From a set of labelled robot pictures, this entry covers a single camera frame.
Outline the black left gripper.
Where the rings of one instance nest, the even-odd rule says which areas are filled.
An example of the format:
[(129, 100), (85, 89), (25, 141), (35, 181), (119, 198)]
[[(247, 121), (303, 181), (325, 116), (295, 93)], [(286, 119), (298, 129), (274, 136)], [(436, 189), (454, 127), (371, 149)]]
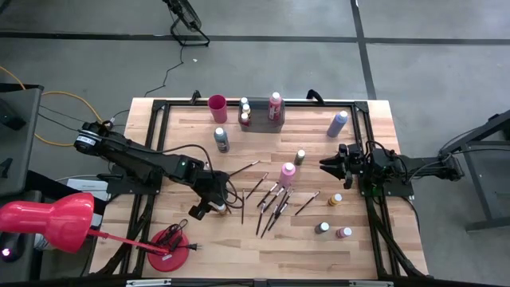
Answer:
[(215, 204), (226, 204), (226, 184), (229, 180), (230, 175), (224, 171), (200, 171), (194, 184), (194, 192), (201, 201), (189, 209), (188, 215), (202, 220), (207, 213), (216, 210)]

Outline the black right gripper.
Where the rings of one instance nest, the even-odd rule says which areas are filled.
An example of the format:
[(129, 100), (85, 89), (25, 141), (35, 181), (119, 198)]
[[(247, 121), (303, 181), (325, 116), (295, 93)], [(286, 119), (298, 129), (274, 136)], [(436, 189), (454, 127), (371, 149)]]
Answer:
[[(345, 166), (340, 165), (347, 158), (347, 169)], [(328, 174), (333, 175), (338, 180), (343, 179), (343, 188), (351, 189), (353, 184), (353, 175), (365, 175), (365, 155), (360, 147), (354, 143), (339, 145), (338, 152), (329, 158), (320, 160), (320, 169), (326, 171)]]

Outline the large periwinkle paint bottle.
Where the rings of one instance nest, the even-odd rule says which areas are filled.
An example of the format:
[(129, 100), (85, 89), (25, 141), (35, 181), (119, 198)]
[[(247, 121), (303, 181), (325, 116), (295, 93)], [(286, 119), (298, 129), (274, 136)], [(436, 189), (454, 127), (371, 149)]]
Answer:
[(327, 136), (334, 138), (337, 137), (338, 134), (340, 134), (343, 126), (348, 121), (348, 114), (346, 111), (341, 111), (338, 114), (336, 114), (330, 123), (328, 130), (327, 130)]

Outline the large pink paint bottle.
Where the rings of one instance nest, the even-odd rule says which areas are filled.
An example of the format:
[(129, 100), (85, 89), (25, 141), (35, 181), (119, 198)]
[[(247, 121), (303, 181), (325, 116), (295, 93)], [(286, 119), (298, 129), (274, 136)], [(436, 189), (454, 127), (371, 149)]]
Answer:
[(296, 174), (295, 165), (293, 163), (285, 163), (282, 165), (280, 172), (279, 184), (282, 187), (290, 187)]

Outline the large teal paint bottle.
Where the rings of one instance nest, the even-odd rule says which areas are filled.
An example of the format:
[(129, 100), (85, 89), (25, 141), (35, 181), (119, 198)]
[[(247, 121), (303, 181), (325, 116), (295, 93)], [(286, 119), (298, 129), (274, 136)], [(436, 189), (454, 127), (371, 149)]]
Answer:
[(218, 150), (222, 153), (226, 153), (230, 150), (230, 143), (228, 136), (223, 128), (216, 128), (214, 131), (214, 140), (217, 144)]

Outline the large coral paint bottle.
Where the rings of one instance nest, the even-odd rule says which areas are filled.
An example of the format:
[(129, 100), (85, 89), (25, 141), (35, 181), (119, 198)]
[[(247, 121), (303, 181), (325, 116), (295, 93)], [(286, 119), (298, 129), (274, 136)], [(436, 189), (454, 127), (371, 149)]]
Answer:
[(284, 101), (279, 92), (273, 92), (269, 98), (269, 115), (271, 121), (278, 121), (281, 117), (281, 109)]

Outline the grey translucent plastic bin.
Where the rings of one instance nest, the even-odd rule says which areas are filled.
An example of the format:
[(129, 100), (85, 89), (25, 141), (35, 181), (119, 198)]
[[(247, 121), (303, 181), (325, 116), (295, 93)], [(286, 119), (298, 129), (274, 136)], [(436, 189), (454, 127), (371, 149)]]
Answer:
[(242, 107), (238, 105), (238, 123), (243, 132), (254, 133), (280, 133), (284, 126), (285, 121), (285, 102), (282, 105), (280, 119), (278, 121), (271, 121), (269, 115), (269, 99), (265, 98), (248, 98), (248, 105), (250, 106), (251, 113), (250, 124), (245, 126), (241, 124)]

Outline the white flat box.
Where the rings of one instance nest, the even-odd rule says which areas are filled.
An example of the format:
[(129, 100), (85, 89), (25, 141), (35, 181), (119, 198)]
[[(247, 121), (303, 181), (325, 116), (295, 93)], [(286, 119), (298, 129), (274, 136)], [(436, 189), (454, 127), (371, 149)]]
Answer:
[(104, 181), (89, 179), (68, 179), (66, 185), (73, 189), (91, 193), (95, 198), (108, 201), (111, 195), (107, 192), (108, 184)]

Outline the red desk lamp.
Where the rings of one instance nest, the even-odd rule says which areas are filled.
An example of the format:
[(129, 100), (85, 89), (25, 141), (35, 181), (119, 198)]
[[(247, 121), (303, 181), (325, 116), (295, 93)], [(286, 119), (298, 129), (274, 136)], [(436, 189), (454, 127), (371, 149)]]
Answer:
[(59, 250), (76, 253), (87, 236), (111, 239), (148, 252), (150, 265), (160, 272), (171, 272), (189, 257), (189, 241), (166, 229), (149, 243), (136, 242), (91, 228), (95, 197), (90, 193), (68, 195), (53, 203), (13, 201), (0, 207), (0, 231), (41, 234)]

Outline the grey side table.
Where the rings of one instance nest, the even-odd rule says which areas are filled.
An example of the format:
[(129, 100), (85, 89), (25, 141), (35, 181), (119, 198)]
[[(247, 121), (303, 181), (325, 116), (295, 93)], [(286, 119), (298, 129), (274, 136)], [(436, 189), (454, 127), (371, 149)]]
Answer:
[(0, 83), (0, 99), (26, 122), (18, 131), (0, 124), (0, 197), (15, 195), (25, 187), (42, 89)]

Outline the black computer mouse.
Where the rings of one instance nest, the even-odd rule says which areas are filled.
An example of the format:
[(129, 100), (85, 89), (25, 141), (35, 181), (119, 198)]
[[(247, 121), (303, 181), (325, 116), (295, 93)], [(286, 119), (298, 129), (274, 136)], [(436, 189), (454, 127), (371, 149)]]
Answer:
[(25, 235), (20, 233), (0, 233), (0, 258), (4, 262), (17, 261), (25, 250)]

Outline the black floor fan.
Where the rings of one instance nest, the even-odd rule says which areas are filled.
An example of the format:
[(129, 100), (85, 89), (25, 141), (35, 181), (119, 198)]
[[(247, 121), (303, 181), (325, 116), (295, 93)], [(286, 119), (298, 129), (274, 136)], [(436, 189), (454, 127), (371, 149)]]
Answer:
[[(196, 14), (194, 8), (189, 3), (189, 0), (161, 0), (167, 5), (170, 14), (177, 17), (171, 25), (170, 32), (171, 36), (182, 46), (182, 47), (195, 47), (210, 45), (210, 39), (202, 32), (202, 22), (199, 16)], [(187, 44), (186, 41), (177, 34), (177, 25), (182, 23), (190, 32), (199, 33), (203, 38), (206, 39), (204, 43), (198, 44)]]

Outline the black device on side table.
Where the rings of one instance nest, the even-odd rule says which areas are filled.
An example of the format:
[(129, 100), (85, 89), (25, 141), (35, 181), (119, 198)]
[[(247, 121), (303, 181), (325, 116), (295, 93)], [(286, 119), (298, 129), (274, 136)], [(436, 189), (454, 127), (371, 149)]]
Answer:
[(0, 124), (18, 131), (26, 125), (26, 122), (5, 100), (0, 99)]

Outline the black metal table frame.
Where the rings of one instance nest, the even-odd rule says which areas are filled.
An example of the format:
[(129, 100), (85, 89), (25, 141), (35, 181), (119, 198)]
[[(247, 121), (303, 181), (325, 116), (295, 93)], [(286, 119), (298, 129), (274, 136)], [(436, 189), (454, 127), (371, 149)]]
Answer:
[[(198, 284), (210, 279), (240, 281), (266, 280), (370, 280), (377, 276), (375, 263), (381, 261), (388, 273), (403, 274), (384, 242), (375, 254), (371, 241), (366, 199), (358, 187), (344, 189), (343, 184), (320, 169), (319, 161), (333, 156), (339, 144), (363, 142), (370, 136), (385, 147), (397, 149), (390, 105), (385, 100), (327, 100), (319, 105), (314, 100), (287, 100), (285, 121), (280, 133), (243, 132), (237, 121), (239, 103), (231, 100), (228, 119), (224, 124), (230, 150), (220, 152), (213, 138), (216, 123), (205, 99), (196, 105), (183, 98), (136, 98), (132, 101), (125, 135), (136, 142), (150, 143), (159, 149), (176, 148), (178, 153), (199, 159), (210, 159), (217, 170), (232, 173), (260, 160), (235, 176), (231, 182), (241, 194), (247, 195), (261, 177), (264, 182), (248, 198), (244, 225), (241, 210), (233, 209), (221, 216), (215, 212), (202, 220), (190, 218), (184, 234), (200, 248), (190, 253), (179, 269), (167, 273), (174, 285), (188, 279)], [(334, 116), (346, 111), (348, 121), (337, 137), (327, 136)], [(264, 213), (256, 236), (260, 208), (257, 204), (278, 182), (281, 167), (293, 163), (296, 153), (305, 150), (301, 166), (296, 167), (292, 185), (286, 187)], [(288, 205), (271, 230), (262, 232), (275, 205), (280, 207), (287, 189), (294, 191)], [(317, 191), (320, 194), (294, 216)], [(329, 206), (328, 199), (339, 193), (343, 200)], [(314, 228), (327, 222), (330, 229), (316, 234)], [(350, 227), (352, 235), (337, 238), (335, 232)]]

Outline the black metal desk frame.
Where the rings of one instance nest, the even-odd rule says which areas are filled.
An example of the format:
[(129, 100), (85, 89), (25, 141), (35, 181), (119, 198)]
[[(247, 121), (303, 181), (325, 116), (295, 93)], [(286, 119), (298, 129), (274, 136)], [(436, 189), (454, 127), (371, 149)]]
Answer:
[(441, 155), (462, 155), (473, 182), (484, 219), (468, 224), (468, 232), (510, 227), (510, 211), (500, 204), (510, 199), (510, 109), (453, 137), (440, 148)]

